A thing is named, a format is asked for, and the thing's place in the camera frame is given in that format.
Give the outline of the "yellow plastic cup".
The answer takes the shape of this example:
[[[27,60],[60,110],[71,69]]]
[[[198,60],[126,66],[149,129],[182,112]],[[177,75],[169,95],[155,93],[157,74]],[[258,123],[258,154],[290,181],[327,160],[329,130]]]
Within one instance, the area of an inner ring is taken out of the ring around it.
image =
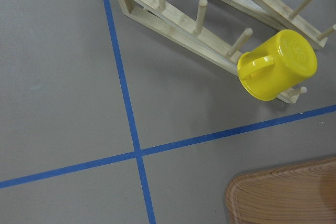
[[[317,71],[316,54],[298,32],[285,29],[238,60],[237,73],[243,87],[262,101],[311,78]]]

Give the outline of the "wooden peg drying rack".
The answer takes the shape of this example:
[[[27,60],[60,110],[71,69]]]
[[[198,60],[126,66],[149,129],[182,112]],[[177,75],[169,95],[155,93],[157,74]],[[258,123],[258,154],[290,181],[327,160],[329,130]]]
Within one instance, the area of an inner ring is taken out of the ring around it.
[[[312,0],[304,0],[295,9],[291,9],[281,0],[220,1],[276,29],[277,33],[285,29],[298,32],[314,51],[323,48],[328,36],[335,32],[334,26],[323,32],[318,31],[300,16],[300,12]],[[244,54],[240,52],[240,48],[253,31],[250,28],[245,29],[233,45],[220,39],[204,27],[207,0],[199,1],[196,18],[187,16],[166,0],[119,0],[119,4],[128,17],[238,76],[237,63]],[[299,87],[298,84],[276,98],[286,103],[295,103],[305,92],[306,88]]]

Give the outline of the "brown wooden tray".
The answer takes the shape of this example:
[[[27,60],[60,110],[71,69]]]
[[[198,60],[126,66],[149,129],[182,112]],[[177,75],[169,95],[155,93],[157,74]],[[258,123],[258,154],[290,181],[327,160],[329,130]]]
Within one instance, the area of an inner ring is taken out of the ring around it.
[[[233,178],[230,223],[335,223],[335,157]]]

